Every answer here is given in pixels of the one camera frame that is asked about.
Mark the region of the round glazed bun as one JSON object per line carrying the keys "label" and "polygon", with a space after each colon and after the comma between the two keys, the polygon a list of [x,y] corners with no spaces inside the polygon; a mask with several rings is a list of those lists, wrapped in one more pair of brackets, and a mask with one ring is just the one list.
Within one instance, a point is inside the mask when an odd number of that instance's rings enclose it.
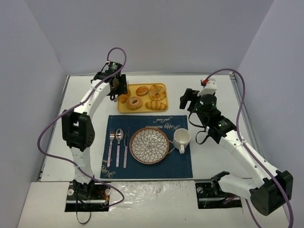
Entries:
{"label": "round glazed bun", "polygon": [[149,88],[147,86],[140,86],[135,91],[137,96],[144,96],[148,94],[148,92],[149,92]]}

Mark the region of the aluminium frame rail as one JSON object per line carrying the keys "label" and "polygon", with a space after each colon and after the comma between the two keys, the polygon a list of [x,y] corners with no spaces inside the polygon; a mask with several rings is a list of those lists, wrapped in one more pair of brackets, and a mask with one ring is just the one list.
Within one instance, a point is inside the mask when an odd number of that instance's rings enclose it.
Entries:
{"label": "aluminium frame rail", "polygon": [[257,136],[257,133],[254,129],[253,124],[251,123],[251,119],[249,117],[249,113],[248,110],[246,108],[245,105],[245,95],[246,93],[244,92],[244,88],[243,88],[243,82],[242,79],[240,78],[240,76],[235,73],[235,72],[230,72],[229,73],[235,94],[237,96],[237,101],[239,103],[239,105],[241,105],[241,101],[243,100],[243,105],[242,105],[242,118],[244,120],[244,124],[247,130],[247,134],[248,134],[248,141],[250,142],[250,144],[252,145],[252,147],[262,156],[264,157],[264,153],[263,150],[259,144],[259,139]]}

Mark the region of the white ceramic cup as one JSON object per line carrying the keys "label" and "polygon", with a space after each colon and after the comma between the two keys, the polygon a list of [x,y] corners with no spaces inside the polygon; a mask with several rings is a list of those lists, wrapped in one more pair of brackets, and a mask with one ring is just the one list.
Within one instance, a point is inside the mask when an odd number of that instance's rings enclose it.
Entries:
{"label": "white ceramic cup", "polygon": [[173,146],[179,151],[180,154],[184,154],[186,147],[190,143],[190,140],[190,132],[187,129],[180,128],[174,132]]}

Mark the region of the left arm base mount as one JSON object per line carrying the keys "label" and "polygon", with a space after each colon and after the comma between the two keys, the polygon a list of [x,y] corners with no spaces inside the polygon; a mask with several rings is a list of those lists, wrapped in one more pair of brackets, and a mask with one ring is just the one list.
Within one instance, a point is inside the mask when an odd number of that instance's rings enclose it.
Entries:
{"label": "left arm base mount", "polygon": [[106,192],[110,190],[107,186],[96,184],[88,198],[78,190],[78,201],[76,202],[76,190],[72,183],[68,186],[66,195],[65,212],[107,212],[109,210],[109,195]]}

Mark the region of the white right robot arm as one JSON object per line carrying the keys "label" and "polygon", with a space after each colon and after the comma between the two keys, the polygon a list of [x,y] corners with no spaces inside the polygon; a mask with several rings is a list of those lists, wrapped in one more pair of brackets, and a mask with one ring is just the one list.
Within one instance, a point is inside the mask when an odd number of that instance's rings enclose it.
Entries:
{"label": "white right robot arm", "polygon": [[291,199],[293,176],[288,171],[280,171],[268,163],[237,132],[237,127],[217,109],[214,94],[200,95],[197,90],[186,89],[180,97],[180,109],[196,114],[199,126],[218,145],[226,149],[248,172],[245,180],[222,171],[211,178],[211,185],[217,195],[232,193],[251,201],[254,208],[268,216]]}

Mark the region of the large orange striped croissant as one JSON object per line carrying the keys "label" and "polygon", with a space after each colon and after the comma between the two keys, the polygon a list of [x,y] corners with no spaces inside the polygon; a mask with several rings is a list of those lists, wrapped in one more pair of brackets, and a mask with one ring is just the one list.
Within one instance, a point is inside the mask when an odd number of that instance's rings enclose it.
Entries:
{"label": "large orange striped croissant", "polygon": [[129,99],[130,96],[131,96],[131,91],[130,91],[130,89],[127,89],[126,94],[122,94],[122,95],[119,96],[119,101],[122,104],[124,104]]}

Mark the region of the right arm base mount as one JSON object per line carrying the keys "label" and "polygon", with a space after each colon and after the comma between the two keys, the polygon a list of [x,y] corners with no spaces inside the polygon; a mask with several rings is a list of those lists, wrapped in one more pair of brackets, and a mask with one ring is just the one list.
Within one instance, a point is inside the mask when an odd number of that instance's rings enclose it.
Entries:
{"label": "right arm base mount", "polygon": [[198,209],[241,208],[240,197],[230,193],[218,196],[211,187],[210,181],[195,182]]}

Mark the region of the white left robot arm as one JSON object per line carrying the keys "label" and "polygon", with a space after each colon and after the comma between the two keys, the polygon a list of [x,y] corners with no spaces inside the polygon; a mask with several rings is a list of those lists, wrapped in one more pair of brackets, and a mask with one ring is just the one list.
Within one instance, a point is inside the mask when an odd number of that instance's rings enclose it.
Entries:
{"label": "white left robot arm", "polygon": [[98,72],[91,80],[91,86],[81,100],[82,104],[62,116],[62,137],[76,163],[73,187],[84,193],[94,186],[90,158],[90,147],[95,139],[93,115],[106,96],[114,100],[115,96],[127,93],[126,75],[121,74],[122,64],[108,62],[106,65],[108,69]]}

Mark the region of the small striped croissant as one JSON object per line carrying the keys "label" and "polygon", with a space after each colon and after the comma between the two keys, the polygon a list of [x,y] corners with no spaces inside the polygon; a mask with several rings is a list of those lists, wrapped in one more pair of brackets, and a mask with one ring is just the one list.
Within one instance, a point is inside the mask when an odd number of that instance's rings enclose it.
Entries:
{"label": "small striped croissant", "polygon": [[156,100],[146,102],[145,107],[153,111],[165,111],[168,108],[168,106],[165,103]]}

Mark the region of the floral patterned ceramic plate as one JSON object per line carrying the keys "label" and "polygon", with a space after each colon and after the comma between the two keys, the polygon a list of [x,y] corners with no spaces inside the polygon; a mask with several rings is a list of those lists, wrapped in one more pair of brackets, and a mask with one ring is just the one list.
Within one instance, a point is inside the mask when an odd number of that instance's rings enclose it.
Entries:
{"label": "floral patterned ceramic plate", "polygon": [[133,134],[129,147],[138,162],[156,164],[167,156],[170,143],[163,131],[147,127]]}

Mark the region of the curled brown croissant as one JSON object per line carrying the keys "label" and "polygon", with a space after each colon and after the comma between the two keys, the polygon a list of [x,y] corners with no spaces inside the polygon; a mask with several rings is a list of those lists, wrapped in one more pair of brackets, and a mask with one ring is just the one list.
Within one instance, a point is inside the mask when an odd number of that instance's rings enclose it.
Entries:
{"label": "curled brown croissant", "polygon": [[148,96],[153,101],[161,101],[166,97],[166,90],[164,87],[154,84],[149,88]]}

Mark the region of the blue cloth placemat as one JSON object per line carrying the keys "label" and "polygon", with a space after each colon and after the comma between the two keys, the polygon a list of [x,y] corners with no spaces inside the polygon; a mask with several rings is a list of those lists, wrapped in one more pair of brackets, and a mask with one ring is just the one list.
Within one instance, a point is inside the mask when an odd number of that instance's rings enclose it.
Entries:
{"label": "blue cloth placemat", "polygon": [[[144,164],[135,159],[128,149],[126,168],[124,168],[124,142],[121,142],[119,166],[116,167],[117,140],[112,145],[110,166],[107,167],[109,136],[111,130],[122,129],[129,132],[128,140],[143,128],[153,128],[162,131],[168,138],[168,154],[155,164]],[[108,117],[105,137],[103,162],[100,178],[102,179],[188,179],[193,177],[190,146],[185,153],[172,145],[174,132],[180,128],[188,129],[186,115],[111,115]]]}

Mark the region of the yellow plastic tray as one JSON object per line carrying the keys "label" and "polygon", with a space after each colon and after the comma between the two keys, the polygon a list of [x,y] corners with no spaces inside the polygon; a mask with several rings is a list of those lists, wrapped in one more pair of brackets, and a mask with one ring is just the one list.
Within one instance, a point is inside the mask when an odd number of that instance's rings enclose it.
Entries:
{"label": "yellow plastic tray", "polygon": [[[150,87],[151,87],[152,85],[154,85],[154,84],[157,84],[157,85],[159,85],[159,86],[162,86],[162,87],[164,87],[165,90],[166,90],[166,85],[163,84],[163,83],[129,84],[128,89],[130,89],[130,91],[131,91],[131,96],[130,96],[130,97],[132,97],[132,96],[137,96],[136,93],[135,93],[135,91],[136,91],[136,89],[137,89],[138,87],[140,87],[140,86],[147,86],[148,88],[150,88]],[[144,96],[138,96],[138,97],[140,97],[140,98],[142,99],[142,106],[141,106],[141,108],[136,109],[136,110],[130,110],[130,109],[128,109],[128,108],[126,107],[126,102],[125,102],[124,104],[122,104],[122,103],[118,100],[118,105],[117,105],[118,111],[119,111],[120,113],[122,113],[122,114],[127,114],[127,113],[164,112],[164,111],[153,111],[153,110],[149,110],[149,109],[147,109],[147,108],[145,107],[145,103],[146,103],[146,102],[152,101],[152,100],[149,98],[148,94],[146,94],[146,95],[144,95]],[[164,99],[162,99],[160,102],[165,103],[165,104],[168,106],[168,98],[167,98],[167,96],[166,96]]]}

